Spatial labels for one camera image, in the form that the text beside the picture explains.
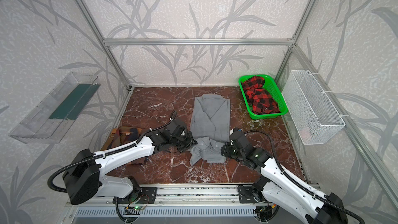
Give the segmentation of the grey long sleeve shirt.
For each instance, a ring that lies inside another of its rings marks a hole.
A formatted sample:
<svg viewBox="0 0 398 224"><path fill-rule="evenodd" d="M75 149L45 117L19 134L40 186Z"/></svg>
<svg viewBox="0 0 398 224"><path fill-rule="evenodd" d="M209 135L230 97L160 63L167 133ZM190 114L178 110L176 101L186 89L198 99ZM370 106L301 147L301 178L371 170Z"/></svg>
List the grey long sleeve shirt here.
<svg viewBox="0 0 398 224"><path fill-rule="evenodd" d="M190 165L203 159L224 163L221 148L229 141L231 103L217 94L203 94L194 100L190 131L197 141L191 149Z"/></svg>

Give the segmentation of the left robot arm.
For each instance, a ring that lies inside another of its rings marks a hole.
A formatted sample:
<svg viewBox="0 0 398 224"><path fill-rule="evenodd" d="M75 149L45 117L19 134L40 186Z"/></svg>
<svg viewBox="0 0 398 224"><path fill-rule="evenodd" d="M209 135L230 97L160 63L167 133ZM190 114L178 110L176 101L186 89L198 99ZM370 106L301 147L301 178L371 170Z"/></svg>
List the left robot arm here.
<svg viewBox="0 0 398 224"><path fill-rule="evenodd" d="M139 185L127 177L108 176L109 172L170 147L184 152L197 143L190 131L182 130L172 134L163 130L150 132L143 135L141 140L110 150L95 153L90 149L82 150L62 176L69 201L72 205L79 205L94 197L126 198Z"/></svg>

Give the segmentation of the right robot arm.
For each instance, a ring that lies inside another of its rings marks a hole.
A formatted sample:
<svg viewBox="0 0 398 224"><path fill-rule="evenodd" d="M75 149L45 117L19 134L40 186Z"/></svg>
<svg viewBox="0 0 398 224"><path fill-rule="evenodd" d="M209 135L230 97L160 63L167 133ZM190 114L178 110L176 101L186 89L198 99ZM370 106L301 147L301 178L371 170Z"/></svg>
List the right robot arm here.
<svg viewBox="0 0 398 224"><path fill-rule="evenodd" d="M221 154L260 173L260 179L252 186L258 202L274 203L304 224L348 223L337 195L327 196L295 176L273 154L252 146L243 130L232 129L229 139Z"/></svg>

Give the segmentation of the red black plaid shirt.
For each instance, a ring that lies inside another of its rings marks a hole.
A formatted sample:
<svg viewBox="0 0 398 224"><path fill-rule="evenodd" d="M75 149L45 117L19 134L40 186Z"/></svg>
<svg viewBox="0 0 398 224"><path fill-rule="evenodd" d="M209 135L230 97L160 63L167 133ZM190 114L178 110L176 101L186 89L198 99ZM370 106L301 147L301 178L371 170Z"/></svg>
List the red black plaid shirt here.
<svg viewBox="0 0 398 224"><path fill-rule="evenodd" d="M256 115L279 113L277 102L271 94L263 88L265 79L253 76L241 83L247 102L252 105L252 112Z"/></svg>

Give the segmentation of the folded multicolour plaid shirt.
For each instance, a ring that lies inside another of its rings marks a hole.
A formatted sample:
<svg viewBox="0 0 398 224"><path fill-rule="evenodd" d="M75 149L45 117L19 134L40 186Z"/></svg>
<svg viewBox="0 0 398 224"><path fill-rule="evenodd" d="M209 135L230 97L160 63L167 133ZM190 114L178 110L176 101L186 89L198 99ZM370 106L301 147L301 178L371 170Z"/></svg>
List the folded multicolour plaid shirt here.
<svg viewBox="0 0 398 224"><path fill-rule="evenodd" d="M114 128L107 141L101 148L101 151L116 148L121 145L125 145L132 141L135 141L139 138L139 135L143 133L143 129L141 128L133 128L133 127L124 127L120 126L118 128Z"/></svg>

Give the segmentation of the green plastic basket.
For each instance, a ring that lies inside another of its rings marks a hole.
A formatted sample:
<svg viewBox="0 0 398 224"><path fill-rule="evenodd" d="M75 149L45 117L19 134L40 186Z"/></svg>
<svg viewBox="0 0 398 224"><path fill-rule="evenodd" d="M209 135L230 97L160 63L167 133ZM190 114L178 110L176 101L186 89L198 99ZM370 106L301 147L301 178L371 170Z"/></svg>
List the green plastic basket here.
<svg viewBox="0 0 398 224"><path fill-rule="evenodd" d="M260 76L263 77L265 79L265 84L263 86L263 88L265 90L267 90L272 98L277 102L278 107L280 112L276 113L276 114L265 114L265 115L256 115L252 112L252 105L249 104L247 102L247 99L245 97L244 91L243 91L243 87L241 85L241 83L243 83L244 81L248 80L249 78L253 77L253 76ZM248 110L248 113L250 115L250 117L252 119L267 119L267 118L276 118L278 116L282 116L285 115L288 112L288 108L287 105L285 103L285 100L282 96L282 93L280 92L280 90L278 89L276 83L274 82L274 80L272 79L272 77L268 76L268 75L247 75L247 76L242 76L239 78L239 86L240 86L240 90L242 92L245 104L246 104L246 108Z"/></svg>

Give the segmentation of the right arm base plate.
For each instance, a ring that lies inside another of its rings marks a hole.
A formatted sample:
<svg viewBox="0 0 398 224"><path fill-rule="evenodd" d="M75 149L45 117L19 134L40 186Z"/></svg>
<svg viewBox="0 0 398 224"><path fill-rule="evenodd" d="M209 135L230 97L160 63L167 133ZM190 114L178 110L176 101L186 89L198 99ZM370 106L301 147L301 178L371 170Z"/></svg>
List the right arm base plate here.
<svg viewBox="0 0 398 224"><path fill-rule="evenodd" d="M253 186L238 185L238 197L240 203L264 203L266 202L261 191Z"/></svg>

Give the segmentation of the aluminium front rail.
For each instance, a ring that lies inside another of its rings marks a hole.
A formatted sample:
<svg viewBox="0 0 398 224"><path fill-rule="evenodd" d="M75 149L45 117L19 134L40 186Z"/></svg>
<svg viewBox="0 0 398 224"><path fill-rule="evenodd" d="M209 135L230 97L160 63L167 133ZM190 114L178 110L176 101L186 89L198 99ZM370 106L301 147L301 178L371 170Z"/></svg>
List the aluminium front rail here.
<svg viewBox="0 0 398 224"><path fill-rule="evenodd" d="M150 184L141 187L157 187L154 204L128 204L125 200L121 207L130 209L155 206L272 206L293 207L293 209L321 208L323 203L311 195L300 192L293 197L279 186L268 183L261 192L266 202L240 203L237 187L239 184Z"/></svg>

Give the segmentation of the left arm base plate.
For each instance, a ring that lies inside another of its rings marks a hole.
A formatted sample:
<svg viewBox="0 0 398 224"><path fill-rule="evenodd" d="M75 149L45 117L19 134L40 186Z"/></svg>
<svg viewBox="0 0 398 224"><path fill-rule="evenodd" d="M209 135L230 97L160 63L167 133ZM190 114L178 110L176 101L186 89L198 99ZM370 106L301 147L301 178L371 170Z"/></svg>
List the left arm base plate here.
<svg viewBox="0 0 398 224"><path fill-rule="evenodd" d="M154 204L157 190L157 187L141 187L140 190L130 193L125 201L128 204Z"/></svg>

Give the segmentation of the clear acrylic wall shelf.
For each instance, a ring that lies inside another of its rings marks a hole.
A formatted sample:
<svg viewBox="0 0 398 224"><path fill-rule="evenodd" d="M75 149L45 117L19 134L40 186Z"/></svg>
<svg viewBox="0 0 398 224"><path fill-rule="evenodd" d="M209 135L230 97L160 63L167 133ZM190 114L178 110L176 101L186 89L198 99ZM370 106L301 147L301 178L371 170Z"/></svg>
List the clear acrylic wall shelf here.
<svg viewBox="0 0 398 224"><path fill-rule="evenodd" d="M96 75L70 72L9 136L25 144L57 144L101 84Z"/></svg>

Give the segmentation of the aluminium cage frame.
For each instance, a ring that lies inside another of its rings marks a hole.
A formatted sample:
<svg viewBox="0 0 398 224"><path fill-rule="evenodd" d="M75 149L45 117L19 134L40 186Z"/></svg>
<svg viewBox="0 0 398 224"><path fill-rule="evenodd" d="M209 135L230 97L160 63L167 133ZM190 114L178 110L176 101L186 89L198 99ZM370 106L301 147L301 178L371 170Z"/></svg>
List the aluminium cage frame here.
<svg viewBox="0 0 398 224"><path fill-rule="evenodd" d="M144 39L132 39L132 38L111 38L105 39L100 33L98 25L95 23L94 18L85 3L84 0L74 0L78 6L82 16L86 20L90 30L93 32L99 48L105 53L108 61L117 71L117 74L121 77L121 80L129 89L131 84L129 83L125 73L121 70L120 65L117 63L115 57L111 53L107 43L112 46L287 46L288 52L284 56L283 62L278 74L277 80L280 80L283 70L286 68L290 57L295 55L301 66L311 71L316 82L319 83L320 87L325 90L332 105L336 108L337 112L343 115L348 115L348 112L344 109L337 97L331 91L330 87L321 78L317 69L309 61L308 57L303 53L301 47L298 45L299 37L302 35L303 30L313 13L319 0L309 0L303 16L299 21L298 27L291 38L267 38L267 39L205 39L205 38L144 38ZM384 191L389 201L394 207L398 206L398 183L393 178L392 174L387 170L387 167L382 162L380 157L376 154L369 142L365 139L364 135L360 132L358 126L354 121L349 118L346 122L345 132L350 138L352 145L356 148L357 153L360 155L364 163L367 165L369 170L372 172L373 177L379 183L381 189Z"/></svg>

